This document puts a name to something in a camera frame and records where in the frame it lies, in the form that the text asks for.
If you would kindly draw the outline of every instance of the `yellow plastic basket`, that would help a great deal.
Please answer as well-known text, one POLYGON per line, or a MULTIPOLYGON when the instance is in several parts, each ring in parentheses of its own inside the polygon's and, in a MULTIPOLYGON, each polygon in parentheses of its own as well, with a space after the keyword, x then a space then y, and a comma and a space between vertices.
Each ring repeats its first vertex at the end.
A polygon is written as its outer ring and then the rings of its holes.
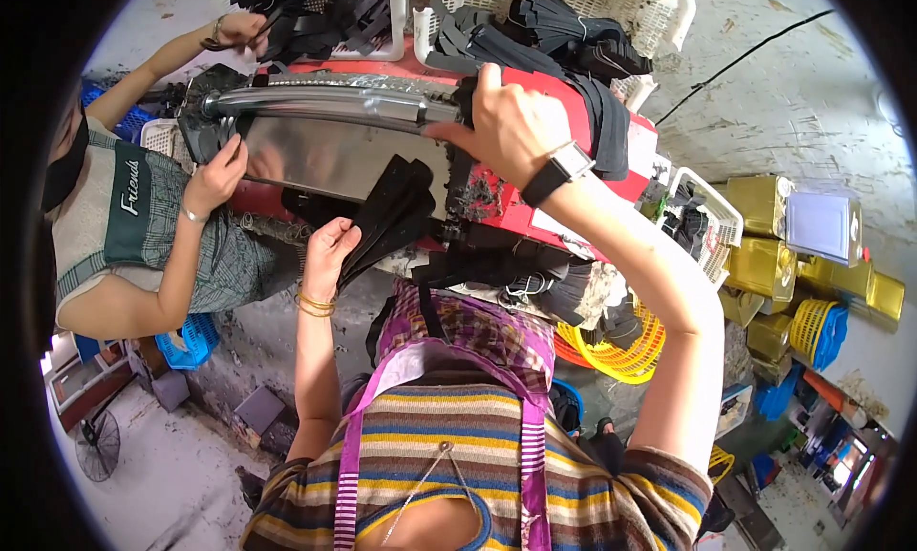
POLYGON ((720 479, 726 477, 729 470, 736 463, 736 456, 724 452, 718 445, 714 444, 714 451, 710 453, 710 465, 707 466, 707 475, 710 481, 716 485, 720 479))
POLYGON ((796 316, 793 316, 792 325, 789 327, 789 345, 804 354, 809 362, 815 359, 815 350, 818 348, 818 339, 828 317, 828 311, 836 305, 837 303, 810 298, 802 301, 796 316))
POLYGON ((642 384, 653 377, 656 360, 666 341, 666 330, 659 323, 659 318, 639 302, 636 315, 643 321, 643 336, 628 350, 621 350, 607 342, 598 346, 587 345, 579 328, 570 325, 557 325, 557 333, 596 370, 625 384, 642 384))

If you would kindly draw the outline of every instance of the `watch face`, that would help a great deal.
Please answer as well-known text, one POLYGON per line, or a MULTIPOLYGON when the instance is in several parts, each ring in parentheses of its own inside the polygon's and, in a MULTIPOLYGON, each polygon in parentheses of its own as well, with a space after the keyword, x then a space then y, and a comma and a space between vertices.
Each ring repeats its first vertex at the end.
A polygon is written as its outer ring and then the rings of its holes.
POLYGON ((594 163, 576 143, 570 143, 566 147, 555 151, 551 157, 564 169, 570 180, 582 177, 594 163))

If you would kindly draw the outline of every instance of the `wristwatch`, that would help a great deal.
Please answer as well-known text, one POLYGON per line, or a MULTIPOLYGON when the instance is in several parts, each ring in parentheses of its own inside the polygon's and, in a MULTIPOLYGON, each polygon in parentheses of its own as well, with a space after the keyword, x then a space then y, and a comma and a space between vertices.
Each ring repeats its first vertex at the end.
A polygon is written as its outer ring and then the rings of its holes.
POLYGON ((595 159, 590 159, 576 141, 561 145, 548 155, 547 163, 522 190, 522 201, 537 208, 560 185, 579 179, 593 166, 595 159))

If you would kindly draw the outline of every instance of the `white plastic basket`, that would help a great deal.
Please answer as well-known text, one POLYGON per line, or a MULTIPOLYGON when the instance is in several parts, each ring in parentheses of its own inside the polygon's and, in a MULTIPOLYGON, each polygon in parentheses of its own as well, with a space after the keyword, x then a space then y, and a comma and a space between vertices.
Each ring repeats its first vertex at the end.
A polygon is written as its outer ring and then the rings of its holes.
MULTIPOLYGON (((680 51, 688 28, 694 20, 694 0, 563 0, 585 18, 613 18, 627 32, 636 51, 652 58, 658 50, 680 51)), ((492 10, 498 19, 506 18, 512 0, 443 0, 449 10, 465 5, 492 10)), ((433 8, 414 10, 414 49, 417 59, 427 63, 439 29, 433 8)), ((615 83, 633 112, 649 97, 657 84, 650 75, 631 76, 615 83)))
POLYGON ((144 123, 140 130, 140 146, 175 159, 189 175, 197 170, 178 129, 177 119, 154 119, 144 123))
MULTIPOLYGON (((213 5, 221 14, 238 12, 240 8, 230 0, 212 0, 213 5)), ((319 11, 324 7, 325 0, 309 0, 308 7, 319 11)), ((343 43, 331 52, 332 60, 372 60, 375 62, 397 62, 405 55, 405 25, 407 24, 407 0, 389 0, 392 12, 391 37, 380 36, 373 38, 376 50, 368 56, 347 49, 343 43)), ((308 62, 302 59, 297 62, 308 62)))
MULTIPOLYGON (((694 183, 694 192, 707 198, 707 201, 697 208, 698 211, 707 215, 707 232, 704 233, 704 246, 701 248, 698 264, 704 269, 704 274, 707 275, 710 282, 719 290, 726 277, 729 276, 729 272, 723 270, 729 258, 729 247, 742 245, 742 227, 745 221, 722 195, 687 167, 679 168, 672 177, 669 188, 670 196, 675 195, 675 191, 682 182, 694 183)), ((656 222, 657 227, 662 228, 662 224, 666 221, 666 213, 682 216, 682 207, 666 207, 656 222)))

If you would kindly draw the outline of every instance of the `black watch strap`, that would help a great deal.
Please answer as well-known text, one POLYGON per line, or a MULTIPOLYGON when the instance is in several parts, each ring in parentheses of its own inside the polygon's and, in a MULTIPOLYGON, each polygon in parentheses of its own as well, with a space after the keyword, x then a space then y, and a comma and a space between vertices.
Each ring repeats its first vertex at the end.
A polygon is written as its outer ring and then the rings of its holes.
POLYGON ((568 179, 567 171, 554 158, 550 158, 522 190, 522 201, 536 209, 568 179))

